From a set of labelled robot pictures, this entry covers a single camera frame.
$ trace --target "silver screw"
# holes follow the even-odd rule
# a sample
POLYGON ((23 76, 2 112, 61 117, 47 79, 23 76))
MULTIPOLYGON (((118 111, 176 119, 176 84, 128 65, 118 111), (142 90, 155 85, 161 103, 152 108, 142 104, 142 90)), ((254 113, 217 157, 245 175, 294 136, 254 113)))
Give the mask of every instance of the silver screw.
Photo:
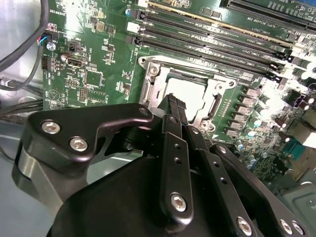
POLYGON ((82 138, 73 138, 70 140, 70 147, 77 152, 83 152, 87 150, 88 144, 82 138))
POLYGON ((171 195, 171 204, 180 212, 184 212, 187 209, 186 201, 184 201, 183 197, 178 194, 171 195))
POLYGON ((293 234, 293 231, 291 229, 291 227, 284 221, 284 220, 280 220, 281 225, 283 226, 283 229, 289 234, 293 234))
POLYGON ((301 235, 304 234, 303 229, 295 221, 292 221, 292 224, 293 224, 294 228, 297 230, 298 233, 300 233, 301 235))
POLYGON ((198 134, 198 130, 195 127, 191 127, 193 133, 198 134))
POLYGON ((56 45, 53 43, 53 42, 48 42, 46 44, 46 48, 49 50, 49 51, 55 51, 56 50, 56 45))
POLYGON ((45 122, 41 125, 44 132, 56 134, 60 131, 60 126, 55 122, 45 122))
POLYGON ((157 68, 157 67, 151 66, 151 67, 149 67, 149 72, 150 72, 152 75, 156 76, 159 71, 158 71, 158 68, 157 68))
POLYGON ((252 230, 248 222, 245 221, 242 217, 237 218, 237 224, 239 228, 244 232, 245 235, 251 236, 252 235, 252 230))
POLYGON ((218 147, 218 149, 222 152, 222 153, 226 153, 226 150, 225 150, 225 148, 224 147, 218 147))

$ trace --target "electrolytic capacitor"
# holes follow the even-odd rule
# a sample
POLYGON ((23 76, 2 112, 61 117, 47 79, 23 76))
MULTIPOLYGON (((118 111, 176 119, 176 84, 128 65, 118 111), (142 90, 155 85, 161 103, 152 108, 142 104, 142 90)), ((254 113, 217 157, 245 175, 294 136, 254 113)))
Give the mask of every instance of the electrolytic capacitor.
POLYGON ((275 122, 277 123, 277 125, 279 125, 281 128, 285 128, 286 127, 286 123, 280 119, 280 118, 276 118, 275 122))
POLYGON ((309 78, 311 76, 311 73, 308 71, 304 71, 304 70, 298 70, 296 72, 296 76, 298 76, 300 79, 302 80, 306 80, 307 78, 309 78))
POLYGON ((300 103, 299 107, 303 110, 308 110, 310 108, 310 106, 304 101, 300 103))
POLYGON ((257 161, 254 155, 248 156, 247 159, 248 159, 248 161, 249 161, 250 164, 254 164, 254 163, 256 163, 256 161, 257 161))
POLYGON ((314 103, 314 101, 315 101, 315 99, 312 98, 312 97, 309 96, 309 95, 306 95, 303 100, 304 100, 306 103, 308 103, 308 104, 312 104, 312 103, 314 103))
POLYGON ((60 60, 63 62, 66 62, 66 60, 71 56, 70 52, 65 52, 62 55, 60 55, 60 60))
POLYGON ((236 145, 236 147, 237 147, 238 150, 242 150, 242 149, 243 149, 243 144, 241 143, 241 141, 239 141, 239 140, 236 141, 236 142, 235 142, 235 145, 236 145))
POLYGON ((264 96, 260 99, 266 106, 272 106, 273 101, 268 96, 264 96))
POLYGON ((258 119, 257 117, 253 117, 251 118, 250 122, 255 126, 255 127, 259 127, 262 123, 262 121, 260 119, 258 119))
POLYGON ((255 131, 253 131, 250 127, 245 129, 245 133, 248 137, 254 137, 256 135, 255 131))
POLYGON ((245 162, 245 166, 247 167, 247 169, 252 169, 253 165, 250 164, 250 162, 246 161, 245 162))
POLYGON ((291 138, 287 136, 284 132, 279 132, 278 134, 283 142, 289 142, 291 140, 291 138))
POLYGON ((268 110, 263 108, 262 106, 259 106, 256 111, 261 115, 261 116, 265 116, 268 114, 268 110))

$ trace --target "cable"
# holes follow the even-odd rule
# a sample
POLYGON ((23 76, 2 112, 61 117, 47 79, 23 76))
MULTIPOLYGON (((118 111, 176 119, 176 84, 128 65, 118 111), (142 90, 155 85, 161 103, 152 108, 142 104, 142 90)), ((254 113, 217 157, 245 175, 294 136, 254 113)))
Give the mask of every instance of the cable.
POLYGON ((0 61, 0 72, 10 67, 32 46, 34 42, 44 33, 48 24, 49 6, 48 0, 40 0, 39 26, 17 49, 0 61))
POLYGON ((17 105, 13 105, 4 109, 0 109, 0 116, 1 115, 5 115, 7 113, 16 111, 16 110, 20 110, 20 109, 25 109, 25 108, 29 108, 31 106, 38 106, 38 105, 42 105, 43 101, 42 100, 35 100, 35 101, 29 101, 29 102, 24 102, 24 103, 20 103, 17 105))
POLYGON ((3 155, 3 157, 7 160, 7 161, 9 161, 9 162, 11 162, 11 163, 14 163, 15 162, 15 159, 13 159, 13 158, 11 158, 5 151, 4 151, 4 149, 3 149, 3 147, 0 145, 0 153, 3 155))
POLYGON ((8 87, 8 86, 5 86, 5 85, 0 85, 0 89, 1 90, 6 90, 6 91, 17 91, 17 90, 21 90, 24 87, 26 87, 32 81, 32 79, 33 79, 33 77, 34 77, 34 75, 35 75, 35 73, 36 73, 36 71, 37 71, 37 69, 39 67, 42 54, 43 54, 43 47, 39 46, 38 47, 38 54, 36 56, 36 60, 35 60, 34 66, 32 68, 32 71, 31 71, 29 77, 23 83, 21 83, 17 87, 8 87))
MULTIPOLYGON (((10 81, 8 81, 8 83, 7 83, 7 85, 10 86, 10 87, 17 87, 17 86, 19 86, 20 84, 21 84, 21 82, 16 81, 16 80, 10 80, 10 81)), ((37 88, 34 88, 34 87, 30 86, 30 85, 25 86, 23 89, 24 89, 25 91, 27 91, 27 92, 33 94, 33 95, 36 95, 36 96, 39 96, 39 97, 43 97, 43 92, 42 92, 42 91, 40 91, 40 90, 38 90, 37 88)))

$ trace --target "capacitor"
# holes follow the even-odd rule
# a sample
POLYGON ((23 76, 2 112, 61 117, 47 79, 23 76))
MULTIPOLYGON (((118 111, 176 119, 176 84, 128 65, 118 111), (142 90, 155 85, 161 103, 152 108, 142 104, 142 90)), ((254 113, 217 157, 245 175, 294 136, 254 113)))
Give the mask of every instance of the capacitor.
POLYGON ((260 99, 266 106, 272 106, 273 101, 268 96, 264 96, 260 99))
POLYGON ((291 140, 291 138, 287 136, 284 132, 279 132, 278 134, 283 142, 289 142, 291 140))
POLYGON ((254 155, 248 156, 247 159, 248 159, 248 161, 249 161, 250 164, 254 164, 254 163, 256 163, 256 161, 257 161, 254 155))
POLYGON ((66 60, 71 56, 70 52, 65 52, 62 55, 60 55, 60 60, 63 62, 66 62, 66 60))
POLYGON ((256 135, 255 131, 253 131, 250 127, 245 129, 245 133, 248 137, 254 137, 256 135))
POLYGON ((255 126, 255 127, 259 127, 261 125, 261 120, 258 119, 257 117, 253 117, 251 118, 250 122, 255 126))
POLYGON ((310 108, 310 106, 304 101, 299 104, 299 107, 303 110, 308 110, 310 108))
POLYGON ((239 140, 236 141, 236 142, 235 142, 235 145, 236 145, 236 147, 237 147, 238 150, 242 150, 242 149, 243 149, 243 144, 241 143, 241 141, 239 141, 239 140))
POLYGON ((280 119, 280 118, 276 118, 275 122, 277 123, 277 125, 279 125, 281 128, 285 128, 286 127, 286 123, 280 119))
POLYGON ((266 152, 263 152, 263 153, 261 154, 261 157, 262 157, 263 159, 266 159, 266 158, 268 158, 268 153, 266 153, 266 152))
POLYGON ((253 165, 250 164, 250 162, 246 161, 245 162, 245 166, 247 167, 247 169, 252 169, 253 165))
POLYGON ((309 78, 311 76, 311 73, 309 71, 304 71, 304 70, 298 70, 295 73, 296 76, 298 76, 300 79, 302 80, 306 80, 307 78, 309 78))
POLYGON ((268 110, 263 108, 262 106, 259 106, 256 111, 261 115, 261 116, 265 116, 268 114, 268 110))
POLYGON ((316 67, 316 64, 311 61, 303 60, 303 62, 301 63, 301 67, 307 70, 312 70, 316 67))
POLYGON ((315 99, 312 98, 312 97, 309 96, 309 95, 306 95, 303 100, 304 100, 306 103, 308 103, 308 104, 312 104, 312 103, 314 103, 314 101, 315 101, 315 99))

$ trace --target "chip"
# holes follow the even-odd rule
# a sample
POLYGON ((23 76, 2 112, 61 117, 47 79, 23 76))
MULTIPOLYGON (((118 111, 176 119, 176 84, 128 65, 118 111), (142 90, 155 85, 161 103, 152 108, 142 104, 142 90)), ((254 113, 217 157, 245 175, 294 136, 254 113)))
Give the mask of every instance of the chip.
POLYGON ((208 16, 211 16, 213 14, 213 11, 209 8, 204 8, 202 10, 202 13, 205 14, 205 15, 208 15, 208 16))

